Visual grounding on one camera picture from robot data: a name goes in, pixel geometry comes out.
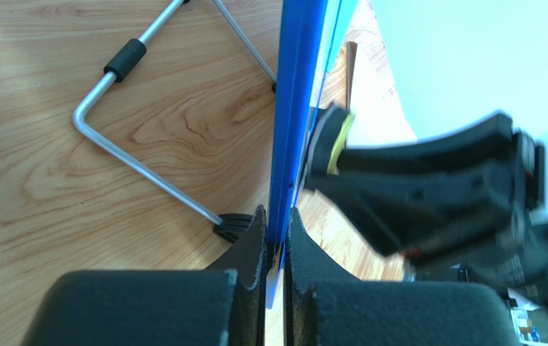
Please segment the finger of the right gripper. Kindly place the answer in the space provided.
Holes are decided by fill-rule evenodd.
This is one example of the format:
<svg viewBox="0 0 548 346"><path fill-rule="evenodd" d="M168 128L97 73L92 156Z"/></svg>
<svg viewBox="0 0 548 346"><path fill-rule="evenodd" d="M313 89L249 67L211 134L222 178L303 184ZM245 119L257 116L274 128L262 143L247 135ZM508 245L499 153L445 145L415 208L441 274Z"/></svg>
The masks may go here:
<svg viewBox="0 0 548 346"><path fill-rule="evenodd" d="M496 112L447 136L402 146L342 151L339 173L427 174L454 171L495 158L513 142L513 121Z"/></svg>

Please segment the yellow bone-shaped eraser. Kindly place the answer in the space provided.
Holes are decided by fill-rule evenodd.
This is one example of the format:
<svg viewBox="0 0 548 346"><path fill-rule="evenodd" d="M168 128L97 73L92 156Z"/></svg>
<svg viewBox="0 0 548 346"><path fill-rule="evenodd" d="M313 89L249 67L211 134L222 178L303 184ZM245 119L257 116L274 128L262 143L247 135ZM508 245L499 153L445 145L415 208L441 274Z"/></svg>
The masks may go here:
<svg viewBox="0 0 548 346"><path fill-rule="evenodd" d="M355 114L336 103L330 103L324 110L319 109L306 151L305 177L337 172L337 161L345 148L354 120Z"/></svg>

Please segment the blue framed whiteboard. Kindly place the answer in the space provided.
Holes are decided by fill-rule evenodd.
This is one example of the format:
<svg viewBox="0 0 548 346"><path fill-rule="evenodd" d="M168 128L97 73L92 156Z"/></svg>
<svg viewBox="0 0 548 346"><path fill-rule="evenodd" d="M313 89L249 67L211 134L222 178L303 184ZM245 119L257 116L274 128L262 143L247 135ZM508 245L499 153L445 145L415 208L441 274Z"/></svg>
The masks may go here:
<svg viewBox="0 0 548 346"><path fill-rule="evenodd" d="M87 123L87 115L105 92L126 79L146 55L153 37L180 8L171 1L140 37L129 40L104 67L102 78L83 98L72 121L84 137L113 155L173 197L192 208L216 226L223 218L166 181L138 159L131 156ZM259 54L244 31L221 1L216 2L221 15L245 48L269 76L275 98L273 158L270 174L269 227L273 230L268 244L273 249L271 270L277 275L286 260L285 237L299 190L304 185L304 160L309 138L314 131L316 104L324 88L325 74L333 59L333 48L348 23L342 1L285 1L283 3L279 47L279 70L274 72Z"/></svg>

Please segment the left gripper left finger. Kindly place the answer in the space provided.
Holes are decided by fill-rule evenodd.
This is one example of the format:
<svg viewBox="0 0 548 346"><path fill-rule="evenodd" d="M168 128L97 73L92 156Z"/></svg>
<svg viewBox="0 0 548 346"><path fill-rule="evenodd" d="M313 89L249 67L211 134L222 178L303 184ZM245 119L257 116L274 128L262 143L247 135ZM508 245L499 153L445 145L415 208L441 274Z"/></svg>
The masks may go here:
<svg viewBox="0 0 548 346"><path fill-rule="evenodd" d="M259 205L244 235L203 271L203 345L264 344L267 230Z"/></svg>

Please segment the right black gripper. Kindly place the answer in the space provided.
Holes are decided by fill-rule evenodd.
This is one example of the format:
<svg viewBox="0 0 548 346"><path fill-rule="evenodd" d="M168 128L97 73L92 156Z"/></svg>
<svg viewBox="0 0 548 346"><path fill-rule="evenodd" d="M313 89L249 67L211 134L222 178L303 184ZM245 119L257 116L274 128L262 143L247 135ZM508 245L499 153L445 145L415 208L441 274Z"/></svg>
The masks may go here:
<svg viewBox="0 0 548 346"><path fill-rule="evenodd" d="M333 202L379 254L407 252L430 275L468 267L548 311L548 222L531 220L544 199L544 158L542 146L513 131L498 156L467 168L311 174L306 188Z"/></svg>

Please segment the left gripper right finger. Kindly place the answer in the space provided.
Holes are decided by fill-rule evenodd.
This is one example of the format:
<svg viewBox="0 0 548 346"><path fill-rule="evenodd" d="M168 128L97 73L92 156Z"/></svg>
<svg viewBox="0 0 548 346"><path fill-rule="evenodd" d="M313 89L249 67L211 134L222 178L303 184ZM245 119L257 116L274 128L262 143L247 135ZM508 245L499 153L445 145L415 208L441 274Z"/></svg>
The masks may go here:
<svg viewBox="0 0 548 346"><path fill-rule="evenodd" d="M285 344L364 345L366 284L308 235L297 208L291 210L285 246Z"/></svg>

